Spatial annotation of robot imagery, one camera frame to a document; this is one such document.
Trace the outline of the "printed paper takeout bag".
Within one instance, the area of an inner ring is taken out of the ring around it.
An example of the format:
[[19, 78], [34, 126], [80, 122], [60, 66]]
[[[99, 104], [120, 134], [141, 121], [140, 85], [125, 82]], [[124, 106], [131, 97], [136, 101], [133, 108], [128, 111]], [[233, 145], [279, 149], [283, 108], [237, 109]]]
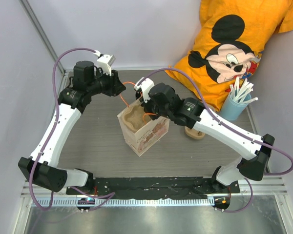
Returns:
[[125, 109], [117, 115], [125, 142], [138, 156], [141, 156], [168, 132], [170, 120], [164, 117], [159, 117], [156, 120], [151, 119], [144, 127], [133, 133], [124, 125], [121, 119]]

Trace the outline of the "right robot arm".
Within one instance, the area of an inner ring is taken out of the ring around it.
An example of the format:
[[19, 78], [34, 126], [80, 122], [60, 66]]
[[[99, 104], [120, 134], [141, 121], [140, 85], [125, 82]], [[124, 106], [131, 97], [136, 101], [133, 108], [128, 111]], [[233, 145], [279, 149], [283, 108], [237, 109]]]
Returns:
[[154, 84], [146, 79], [135, 85], [136, 98], [153, 120], [165, 117], [179, 126], [206, 133], [234, 149], [240, 157], [226, 166], [215, 169], [209, 186], [213, 192], [223, 192], [233, 182], [243, 178], [261, 181], [271, 156], [269, 146], [274, 137], [255, 135], [218, 117], [199, 100], [181, 99], [175, 90], [164, 83]]

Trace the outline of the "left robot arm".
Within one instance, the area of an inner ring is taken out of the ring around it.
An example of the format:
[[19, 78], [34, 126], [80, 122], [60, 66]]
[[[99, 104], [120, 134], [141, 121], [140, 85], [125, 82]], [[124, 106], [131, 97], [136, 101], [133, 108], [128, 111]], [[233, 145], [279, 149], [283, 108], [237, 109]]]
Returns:
[[77, 187], [83, 194], [90, 194], [94, 190], [93, 174], [82, 169], [58, 168], [59, 158], [73, 126], [92, 97], [98, 94], [116, 97], [125, 89], [116, 70], [108, 75], [93, 62], [77, 62], [69, 86], [59, 94], [58, 108], [40, 143], [28, 158], [21, 157], [18, 162], [25, 178], [53, 192]]

